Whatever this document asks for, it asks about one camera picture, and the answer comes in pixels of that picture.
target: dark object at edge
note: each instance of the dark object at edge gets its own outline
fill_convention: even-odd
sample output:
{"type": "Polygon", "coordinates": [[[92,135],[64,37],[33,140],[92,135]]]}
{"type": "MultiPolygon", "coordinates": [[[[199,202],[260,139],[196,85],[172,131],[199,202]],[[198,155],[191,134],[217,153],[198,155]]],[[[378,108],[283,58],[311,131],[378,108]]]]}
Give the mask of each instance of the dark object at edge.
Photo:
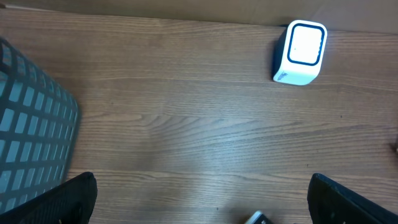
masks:
{"type": "Polygon", "coordinates": [[[398,216],[322,174],[313,174],[308,208],[314,224],[396,224],[398,216]]]}
{"type": "Polygon", "coordinates": [[[97,183],[91,172],[0,215],[0,223],[87,224],[97,198],[97,183]]]}

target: brown wood plank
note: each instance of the brown wood plank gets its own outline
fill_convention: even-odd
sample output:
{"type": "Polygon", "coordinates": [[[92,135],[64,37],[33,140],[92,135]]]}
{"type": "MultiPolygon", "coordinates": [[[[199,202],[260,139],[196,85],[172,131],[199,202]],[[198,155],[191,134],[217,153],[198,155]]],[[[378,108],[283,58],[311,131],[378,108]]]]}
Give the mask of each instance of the brown wood plank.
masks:
{"type": "Polygon", "coordinates": [[[271,81],[283,28],[0,11],[0,35],[70,90],[69,177],[94,172],[92,223],[310,223],[321,172],[398,213],[398,37],[330,32],[319,77],[271,81]]]}

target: small white object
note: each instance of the small white object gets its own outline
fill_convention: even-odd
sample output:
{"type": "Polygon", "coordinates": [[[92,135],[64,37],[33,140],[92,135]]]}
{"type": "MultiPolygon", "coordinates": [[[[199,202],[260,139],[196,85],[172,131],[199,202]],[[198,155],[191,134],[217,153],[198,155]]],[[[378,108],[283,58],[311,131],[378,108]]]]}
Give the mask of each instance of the small white object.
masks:
{"type": "Polygon", "coordinates": [[[275,82],[292,85],[307,85],[314,80],[321,69],[328,32],[324,25],[317,22],[296,20],[289,24],[283,49],[282,44],[276,51],[282,56],[274,75],[275,82]]]}

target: beige wall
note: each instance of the beige wall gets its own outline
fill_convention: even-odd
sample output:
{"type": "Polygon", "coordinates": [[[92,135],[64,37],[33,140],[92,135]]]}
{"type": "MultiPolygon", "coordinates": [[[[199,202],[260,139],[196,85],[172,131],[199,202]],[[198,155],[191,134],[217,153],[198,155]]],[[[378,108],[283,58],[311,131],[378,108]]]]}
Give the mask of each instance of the beige wall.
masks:
{"type": "Polygon", "coordinates": [[[0,0],[37,9],[243,24],[282,25],[294,19],[331,30],[398,34],[398,0],[0,0]]]}

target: white cube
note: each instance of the white cube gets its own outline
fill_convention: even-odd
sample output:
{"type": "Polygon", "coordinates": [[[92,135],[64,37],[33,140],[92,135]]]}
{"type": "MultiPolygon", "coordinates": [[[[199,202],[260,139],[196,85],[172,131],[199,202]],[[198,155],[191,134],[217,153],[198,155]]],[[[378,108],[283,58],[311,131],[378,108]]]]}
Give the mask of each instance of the white cube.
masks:
{"type": "Polygon", "coordinates": [[[274,59],[274,81],[307,85],[321,69],[328,32],[317,22],[296,20],[281,35],[274,59]]]}

